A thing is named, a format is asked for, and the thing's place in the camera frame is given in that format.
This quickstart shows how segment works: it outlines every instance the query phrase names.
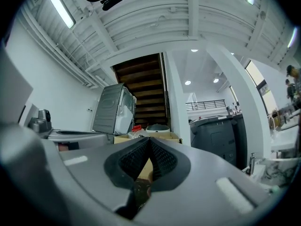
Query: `wooden staircase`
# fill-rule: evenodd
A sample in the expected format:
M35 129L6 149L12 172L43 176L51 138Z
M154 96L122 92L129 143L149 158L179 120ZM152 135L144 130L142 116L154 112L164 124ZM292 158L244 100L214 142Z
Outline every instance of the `wooden staircase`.
M137 98L135 125L168 125L164 75L159 54L132 59L114 66L118 83Z

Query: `white pillar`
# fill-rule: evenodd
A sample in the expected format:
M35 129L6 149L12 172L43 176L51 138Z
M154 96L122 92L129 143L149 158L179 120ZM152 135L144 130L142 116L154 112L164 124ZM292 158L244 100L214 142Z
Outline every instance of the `white pillar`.
M183 139L184 145L191 146L190 126L188 123L188 116L185 105L186 101L172 52L166 52L165 62L172 127L171 129L175 134Z
M242 109L250 153L269 158L270 132L267 115L259 92L240 62L224 47L208 43L207 52L220 66L237 95Z

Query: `cardboard box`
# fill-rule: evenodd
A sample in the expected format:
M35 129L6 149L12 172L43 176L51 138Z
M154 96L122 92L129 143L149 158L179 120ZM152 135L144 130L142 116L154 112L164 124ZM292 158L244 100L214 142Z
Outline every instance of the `cardboard box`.
M154 132L154 133L149 133L149 135L150 135L150 137L165 139L168 141L174 141L174 142L182 144L182 139L180 139L173 132ZM129 138L128 135L116 136L116 137L114 137L114 144L122 143L122 142L129 141L129 140L131 140L131 139ZM146 164L145 164L144 168L142 169L138 178L148 180L148 176L152 172L152 170L153 170L152 163L151 163L150 159L148 159L148 161L146 162Z

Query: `metal railing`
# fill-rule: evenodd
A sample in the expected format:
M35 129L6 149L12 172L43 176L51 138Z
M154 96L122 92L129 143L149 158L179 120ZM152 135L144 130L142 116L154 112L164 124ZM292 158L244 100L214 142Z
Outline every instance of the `metal railing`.
M220 107L226 107L225 100L211 100L211 101L186 103L187 111L198 111L198 110L214 109Z

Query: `window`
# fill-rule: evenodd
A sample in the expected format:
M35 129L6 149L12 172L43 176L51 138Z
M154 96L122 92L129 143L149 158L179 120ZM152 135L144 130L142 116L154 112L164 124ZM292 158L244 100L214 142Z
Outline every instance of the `window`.
M256 86L267 114L271 114L275 109L277 110L277 104L272 92L269 89L268 84L252 61L246 67L246 72L251 77L254 85Z
M232 88L232 86L230 86L230 89L231 89L232 95L233 95L233 97L234 97L234 100L235 100L236 102L238 102L237 97L236 97L236 94L235 94L234 89Z

